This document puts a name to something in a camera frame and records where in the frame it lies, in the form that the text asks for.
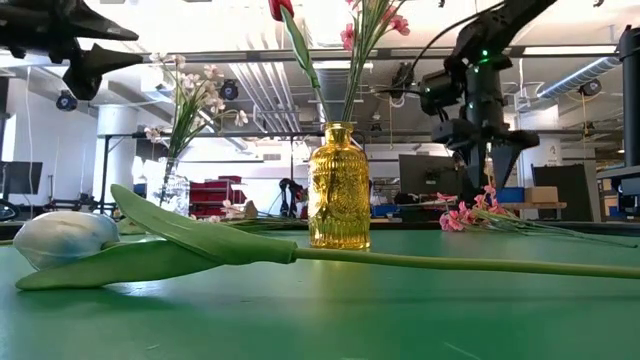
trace glass vase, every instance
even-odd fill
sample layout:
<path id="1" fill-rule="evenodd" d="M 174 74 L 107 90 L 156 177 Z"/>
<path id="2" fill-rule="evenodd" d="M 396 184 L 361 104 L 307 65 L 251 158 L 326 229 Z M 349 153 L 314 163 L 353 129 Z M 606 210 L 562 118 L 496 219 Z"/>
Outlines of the glass vase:
<path id="1" fill-rule="evenodd" d="M 176 174 L 177 159 L 160 159 L 161 167 L 147 179 L 147 200 L 161 208 L 189 216 L 189 180 Z"/>
<path id="2" fill-rule="evenodd" d="M 369 163 L 365 153 L 351 145 L 352 131 L 349 123 L 328 123 L 326 145 L 309 160 L 312 247 L 369 247 Z"/>

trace yellow glass vase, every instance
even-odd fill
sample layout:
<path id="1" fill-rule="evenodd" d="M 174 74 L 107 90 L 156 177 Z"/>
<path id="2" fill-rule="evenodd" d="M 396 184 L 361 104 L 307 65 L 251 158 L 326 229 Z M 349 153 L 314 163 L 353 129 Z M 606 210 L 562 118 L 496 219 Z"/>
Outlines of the yellow glass vase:
<path id="1" fill-rule="evenodd" d="M 353 126 L 326 125 L 326 145 L 309 160 L 311 246 L 329 249 L 369 247 L 369 163 L 351 145 Z"/>

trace tulip leaf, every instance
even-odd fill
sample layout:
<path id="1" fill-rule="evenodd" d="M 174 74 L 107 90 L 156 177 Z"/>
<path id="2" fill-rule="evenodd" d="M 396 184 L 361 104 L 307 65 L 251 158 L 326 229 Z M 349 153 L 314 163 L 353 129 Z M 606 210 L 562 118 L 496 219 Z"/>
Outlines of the tulip leaf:
<path id="1" fill-rule="evenodd" d="M 222 265 L 257 261 L 289 264 L 293 241 L 250 234 L 224 224 L 197 221 L 161 209 L 120 185 L 111 186 L 120 211 L 136 225 L 204 258 Z"/>
<path id="2" fill-rule="evenodd" d="M 162 280 L 220 266 L 172 242 L 122 244 L 74 263 L 40 270 L 16 283 L 22 290 L 82 289 Z"/>
<path id="3" fill-rule="evenodd" d="M 282 20 L 287 26 L 289 38 L 293 43 L 293 52 L 296 55 L 298 64 L 300 65 L 302 70 L 307 73 L 307 76 L 311 81 L 311 86 L 313 88 L 319 88 L 320 82 L 318 81 L 318 75 L 316 74 L 316 70 L 313 68 L 313 64 L 311 63 L 311 55 L 309 55 L 309 49 L 307 48 L 304 36 L 298 29 L 298 26 L 296 25 L 295 20 L 293 20 L 293 16 L 291 16 L 289 10 L 281 5 L 280 12 L 282 13 Z"/>

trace tulip bud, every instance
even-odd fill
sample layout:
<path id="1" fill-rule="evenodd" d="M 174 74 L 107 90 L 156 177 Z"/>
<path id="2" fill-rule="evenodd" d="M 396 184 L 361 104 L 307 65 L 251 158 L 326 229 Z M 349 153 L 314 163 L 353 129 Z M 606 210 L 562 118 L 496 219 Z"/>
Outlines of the tulip bud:
<path id="1" fill-rule="evenodd" d="M 287 9 L 293 17 L 293 5 L 291 5 L 291 0 L 269 0 L 269 8 L 271 9 L 271 17 L 273 20 L 280 22 L 283 21 L 280 6 L 284 6 L 284 8 Z"/>
<path id="2" fill-rule="evenodd" d="M 52 212 L 24 224 L 13 240 L 36 270 L 72 263 L 117 242 L 118 228 L 104 215 Z"/>

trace green table surface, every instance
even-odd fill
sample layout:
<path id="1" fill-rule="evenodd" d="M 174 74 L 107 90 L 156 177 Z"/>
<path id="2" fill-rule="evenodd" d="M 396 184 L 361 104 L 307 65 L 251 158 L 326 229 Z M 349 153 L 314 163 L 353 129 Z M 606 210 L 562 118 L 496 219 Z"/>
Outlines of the green table surface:
<path id="1" fill-rule="evenodd" d="M 374 231 L 371 251 L 640 266 L 639 249 L 440 231 Z M 299 260 L 21 292 L 27 261 L 0 247 L 0 266 L 0 359 L 640 359 L 637 280 Z"/>

